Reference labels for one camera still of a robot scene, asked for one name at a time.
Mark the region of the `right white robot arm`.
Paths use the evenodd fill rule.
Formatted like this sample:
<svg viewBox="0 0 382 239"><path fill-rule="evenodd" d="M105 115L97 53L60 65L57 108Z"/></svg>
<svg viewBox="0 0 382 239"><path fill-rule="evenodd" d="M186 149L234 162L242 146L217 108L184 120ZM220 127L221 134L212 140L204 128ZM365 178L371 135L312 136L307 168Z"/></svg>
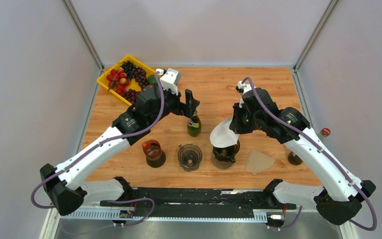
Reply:
<svg viewBox="0 0 382 239"><path fill-rule="evenodd" d="M317 137L308 120L295 108L278 109L269 93L249 85L236 87L241 101L233 106L229 129L233 142L240 134L263 131L276 139L310 168L321 186L291 184L282 179L272 180L266 187L264 201L276 208L280 204L295 204L315 209L328 222L341 225L352 221L366 202L373 218L371 231L377 226L377 215L369 197L376 186L370 180L360 180L347 170Z"/></svg>

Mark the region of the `dark olive coffee dripper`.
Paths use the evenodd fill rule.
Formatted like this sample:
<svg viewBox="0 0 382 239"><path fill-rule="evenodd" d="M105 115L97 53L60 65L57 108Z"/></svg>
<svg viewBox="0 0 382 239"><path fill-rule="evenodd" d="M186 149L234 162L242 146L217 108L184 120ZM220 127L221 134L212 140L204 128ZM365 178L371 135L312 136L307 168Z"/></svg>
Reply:
<svg viewBox="0 0 382 239"><path fill-rule="evenodd" d="M213 160L215 163L218 163L220 165L232 165L236 162L235 156L240 150L240 142L237 141L236 144L225 147L225 148L219 148L219 147L213 147L212 154L213 154Z"/></svg>

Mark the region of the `white paper coffee filter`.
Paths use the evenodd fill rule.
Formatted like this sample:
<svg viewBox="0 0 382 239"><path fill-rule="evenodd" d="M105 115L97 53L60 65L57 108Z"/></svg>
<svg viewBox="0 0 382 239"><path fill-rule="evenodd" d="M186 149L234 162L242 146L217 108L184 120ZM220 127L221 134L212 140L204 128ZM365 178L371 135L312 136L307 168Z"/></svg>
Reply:
<svg viewBox="0 0 382 239"><path fill-rule="evenodd" d="M232 123L232 117L229 117L219 123L210 134L210 143L216 148L227 148L237 144L239 135L229 127Z"/></svg>

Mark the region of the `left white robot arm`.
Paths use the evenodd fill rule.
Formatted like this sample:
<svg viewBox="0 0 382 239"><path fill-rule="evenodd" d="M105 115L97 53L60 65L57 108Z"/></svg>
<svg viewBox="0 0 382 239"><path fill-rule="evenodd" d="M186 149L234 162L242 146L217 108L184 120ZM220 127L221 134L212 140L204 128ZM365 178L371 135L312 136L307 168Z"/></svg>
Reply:
<svg viewBox="0 0 382 239"><path fill-rule="evenodd" d="M61 216L71 214L83 204L114 200L127 206L132 192L120 177L108 181L87 182L86 178L114 155L132 146L150 133L150 129L170 113L190 118L200 102L192 91L181 94L147 86L136 97L135 104L120 114L112 125L92 144L67 161L52 166L44 165L40 175L43 188Z"/></svg>

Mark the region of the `brown paper coffee filter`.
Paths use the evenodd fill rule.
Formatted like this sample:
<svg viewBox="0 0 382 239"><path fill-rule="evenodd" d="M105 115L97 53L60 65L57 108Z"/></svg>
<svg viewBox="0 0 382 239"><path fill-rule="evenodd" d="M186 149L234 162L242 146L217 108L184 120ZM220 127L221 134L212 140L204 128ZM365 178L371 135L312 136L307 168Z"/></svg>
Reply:
<svg viewBox="0 0 382 239"><path fill-rule="evenodd" d="M245 164L245 171L257 175L273 166L275 159L259 151L252 150Z"/></svg>

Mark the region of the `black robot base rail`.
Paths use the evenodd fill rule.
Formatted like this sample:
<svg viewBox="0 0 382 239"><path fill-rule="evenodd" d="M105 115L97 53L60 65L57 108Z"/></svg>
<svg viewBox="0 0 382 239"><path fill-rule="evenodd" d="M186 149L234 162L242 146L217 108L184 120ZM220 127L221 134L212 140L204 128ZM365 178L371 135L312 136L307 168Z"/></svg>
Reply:
<svg viewBox="0 0 382 239"><path fill-rule="evenodd" d="M294 210L294 204L282 204L270 192L250 189L149 188L128 189L114 202L104 200L102 207L127 207L136 218L173 220L257 220L279 227L284 219L262 214L268 210Z"/></svg>

